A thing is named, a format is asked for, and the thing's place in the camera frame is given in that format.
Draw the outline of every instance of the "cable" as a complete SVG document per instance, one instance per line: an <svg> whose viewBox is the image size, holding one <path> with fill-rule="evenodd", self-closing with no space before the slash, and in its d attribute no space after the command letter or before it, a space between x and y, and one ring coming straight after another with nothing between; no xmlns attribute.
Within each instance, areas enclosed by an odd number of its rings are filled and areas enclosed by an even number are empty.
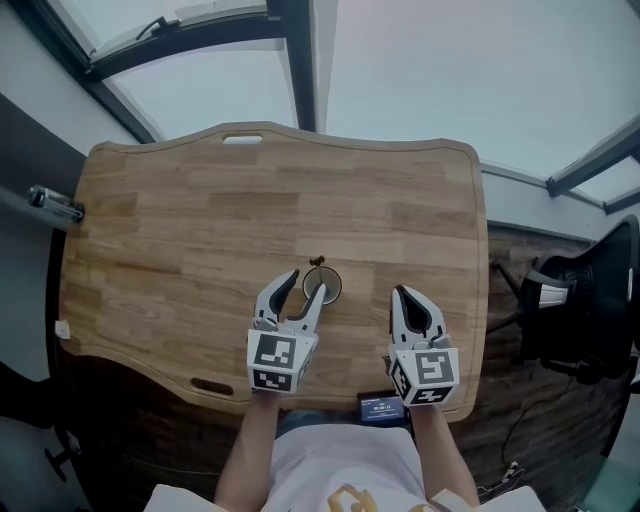
<svg viewBox="0 0 640 512"><path fill-rule="evenodd" d="M516 485L518 485L518 482L524 476L524 473L525 473L524 469L519 469L509 477L500 479L500 482L494 485L493 487L487 488L479 485L478 498L480 498L481 503L486 503L487 501L490 501L493 498L495 498L496 491L499 491L500 494L504 494L505 492L513 489Z"/></svg>
<svg viewBox="0 0 640 512"><path fill-rule="evenodd" d="M131 457L131 455L125 455L127 459L130 459L138 464L144 464L145 466L151 466L152 468L162 469L163 471L170 471L172 473L180 473L183 475L212 475L212 476L220 476L219 472L213 471L190 471L187 469L175 469L175 468L167 468L164 466L158 466L157 464L152 464L151 462L147 462L144 460L136 459L135 457Z"/></svg>
<svg viewBox="0 0 640 512"><path fill-rule="evenodd" d="M573 381L573 376L569 377L569 381L567 382L567 386L564 388L564 390L562 391L562 393L560 393L557 396L554 396L553 398L545 398L543 400L538 400L536 402L533 402L531 405L529 405L524 411L522 411L522 413L520 413L520 417L516 420L516 422L511 426L511 428L509 429L509 433L507 434L507 437L504 439L504 443L502 443L502 450L500 452L500 457L502 458L502 465L506 468L509 469L509 464L507 464L507 462L505 461L504 458L504 452L507 448L507 444L509 443L509 439L511 438L511 435L513 434L513 432L515 431L516 427L518 426L518 424L522 421L522 418L525 417L525 415L531 410L533 409L536 405L540 405L540 404L544 404L546 402L554 402L557 400L560 400L566 393L567 391L569 391L569 386L571 386L571 382Z"/></svg>

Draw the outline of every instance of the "person's arm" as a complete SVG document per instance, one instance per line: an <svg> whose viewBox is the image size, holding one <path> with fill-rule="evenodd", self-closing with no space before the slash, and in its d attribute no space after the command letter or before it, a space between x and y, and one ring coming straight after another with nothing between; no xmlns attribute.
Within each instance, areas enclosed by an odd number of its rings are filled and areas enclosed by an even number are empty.
<svg viewBox="0 0 640 512"><path fill-rule="evenodd" d="M440 409L431 405L412 407L411 418L427 498L431 500L448 489L469 506L479 507L476 484Z"/></svg>
<svg viewBox="0 0 640 512"><path fill-rule="evenodd" d="M222 470L214 503L228 512L257 512L269 496L271 454L280 395L257 391Z"/></svg>

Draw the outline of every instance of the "small white label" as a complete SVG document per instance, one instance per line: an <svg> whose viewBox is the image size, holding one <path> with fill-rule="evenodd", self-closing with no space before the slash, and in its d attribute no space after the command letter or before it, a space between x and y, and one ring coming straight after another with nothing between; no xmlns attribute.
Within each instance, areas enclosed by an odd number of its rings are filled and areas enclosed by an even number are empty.
<svg viewBox="0 0 640 512"><path fill-rule="evenodd" d="M67 322L66 320L56 320L56 336L62 340L71 339L69 322Z"/></svg>

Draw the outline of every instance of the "white t-shirt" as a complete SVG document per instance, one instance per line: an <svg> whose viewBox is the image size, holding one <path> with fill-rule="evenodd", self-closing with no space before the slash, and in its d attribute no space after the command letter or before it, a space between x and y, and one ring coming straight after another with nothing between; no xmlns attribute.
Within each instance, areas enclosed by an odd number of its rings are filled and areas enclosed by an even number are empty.
<svg viewBox="0 0 640 512"><path fill-rule="evenodd" d="M410 510L427 502L418 452L401 428L296 428L276 440L271 479L265 512L324 512L329 500L351 510L365 492L380 511Z"/></svg>
<svg viewBox="0 0 640 512"><path fill-rule="evenodd" d="M418 452L409 433L400 428L296 428L275 442L271 480L265 512L350 511L356 503L367 512L435 510L425 498ZM448 491L440 493L435 501L454 512L471 510ZM512 511L514 506L519 512L544 512L528 487L506 493L477 510ZM157 486L145 510L222 509L184 489Z"/></svg>

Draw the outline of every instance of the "person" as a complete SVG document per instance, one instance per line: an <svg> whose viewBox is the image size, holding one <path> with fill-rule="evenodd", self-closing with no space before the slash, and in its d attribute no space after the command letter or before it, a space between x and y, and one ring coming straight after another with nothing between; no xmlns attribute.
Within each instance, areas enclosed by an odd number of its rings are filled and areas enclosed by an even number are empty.
<svg viewBox="0 0 640 512"><path fill-rule="evenodd" d="M414 444L406 429L354 424L297 426L277 437L279 403L278 393L252 393L214 504L158 485L145 511L544 512L529 487L480 506L437 406L411 408Z"/></svg>

